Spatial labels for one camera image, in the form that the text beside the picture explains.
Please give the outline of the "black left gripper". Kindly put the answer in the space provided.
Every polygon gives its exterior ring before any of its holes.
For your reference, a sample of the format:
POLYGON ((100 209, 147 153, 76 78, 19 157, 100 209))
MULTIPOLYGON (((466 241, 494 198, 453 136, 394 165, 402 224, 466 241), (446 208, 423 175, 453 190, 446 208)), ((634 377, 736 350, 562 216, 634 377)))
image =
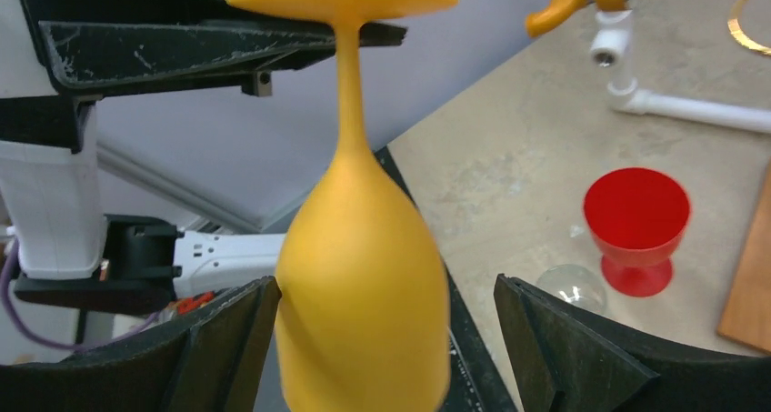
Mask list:
POLYGON ((325 25, 239 11, 225 0, 22 0, 55 88, 80 96, 251 85, 335 52, 325 25))

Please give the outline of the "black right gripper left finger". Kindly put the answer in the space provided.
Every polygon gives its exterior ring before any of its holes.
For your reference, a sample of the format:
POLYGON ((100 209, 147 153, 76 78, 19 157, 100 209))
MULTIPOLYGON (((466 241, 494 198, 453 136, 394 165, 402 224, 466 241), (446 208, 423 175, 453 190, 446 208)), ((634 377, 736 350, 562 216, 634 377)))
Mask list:
POLYGON ((58 363, 1 368, 4 411, 250 411, 281 294, 266 276, 58 363))

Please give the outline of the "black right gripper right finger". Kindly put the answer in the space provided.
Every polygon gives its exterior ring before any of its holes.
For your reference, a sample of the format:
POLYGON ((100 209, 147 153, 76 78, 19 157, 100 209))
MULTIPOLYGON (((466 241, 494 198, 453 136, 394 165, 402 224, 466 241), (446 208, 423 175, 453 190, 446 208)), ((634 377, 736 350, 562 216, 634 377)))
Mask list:
POLYGON ((494 299, 527 411, 767 411, 770 359, 633 329, 498 275, 494 299))

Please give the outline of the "yellow wine glass front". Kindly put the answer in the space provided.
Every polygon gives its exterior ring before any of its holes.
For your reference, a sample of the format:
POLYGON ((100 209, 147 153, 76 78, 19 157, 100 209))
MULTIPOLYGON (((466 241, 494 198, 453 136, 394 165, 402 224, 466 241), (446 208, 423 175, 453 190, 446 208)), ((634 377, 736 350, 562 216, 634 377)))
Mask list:
POLYGON ((450 387, 446 270, 431 231, 380 166, 365 129, 363 24, 458 0, 226 0, 335 32, 338 139, 275 271, 275 341, 294 411, 436 411, 450 387))

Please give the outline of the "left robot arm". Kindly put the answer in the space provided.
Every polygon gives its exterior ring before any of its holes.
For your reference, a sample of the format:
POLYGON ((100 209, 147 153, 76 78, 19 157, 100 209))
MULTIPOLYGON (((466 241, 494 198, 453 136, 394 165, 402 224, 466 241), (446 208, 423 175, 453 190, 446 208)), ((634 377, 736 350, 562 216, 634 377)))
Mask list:
POLYGON ((1 0, 1 196, 15 225, 16 296, 125 315, 271 272, 280 235, 97 139, 106 97, 239 87, 334 53, 326 25, 251 15, 225 0, 1 0), (104 213, 109 171, 237 230, 104 213))

